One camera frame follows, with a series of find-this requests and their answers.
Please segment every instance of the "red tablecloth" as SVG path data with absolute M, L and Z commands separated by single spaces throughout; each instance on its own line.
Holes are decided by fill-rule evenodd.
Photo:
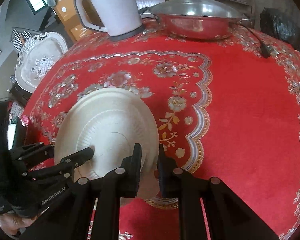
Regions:
M 278 235 L 295 228 L 300 53 L 258 33 L 273 47 L 265 59 L 243 27 L 227 40 L 196 42 L 168 36 L 154 21 L 146 26 L 124 41 L 95 33 L 69 49 L 26 106 L 33 139 L 53 144 L 66 113 L 86 94 L 130 90 L 153 112 L 160 143 L 180 167 L 220 177 Z M 178 239 L 176 207 L 160 196 L 134 200 L 121 208 L 120 239 Z

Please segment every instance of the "white electric kettle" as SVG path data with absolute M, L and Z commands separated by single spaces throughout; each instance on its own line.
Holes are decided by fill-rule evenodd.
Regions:
M 82 1 L 74 0 L 74 7 L 81 24 L 93 31 L 107 32 L 112 41 L 132 37 L 145 29 L 138 13 L 136 0 L 91 0 L 104 27 L 89 22 Z

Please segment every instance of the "metal screw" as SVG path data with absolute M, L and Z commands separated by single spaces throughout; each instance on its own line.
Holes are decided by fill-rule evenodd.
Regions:
M 180 169 L 180 168 L 174 168 L 174 169 L 173 169 L 173 173 L 174 173 L 174 174 L 177 174 L 177 175 L 180 175 L 180 174 L 183 173 L 183 170 Z
M 126 170 L 124 168 L 117 168 L 117 169 L 115 169 L 115 173 L 116 174 L 124 174 L 125 171 Z
M 217 178 L 217 177 L 212 177 L 212 178 L 210 179 L 210 182 L 211 182 L 212 184 L 214 184 L 214 185 L 218 185 L 218 184 L 220 183 L 220 179 Z
M 78 179 L 78 183 L 80 184 L 80 185 L 84 185 L 84 184 L 86 184 L 88 182 L 88 179 L 87 178 L 80 178 L 80 179 Z

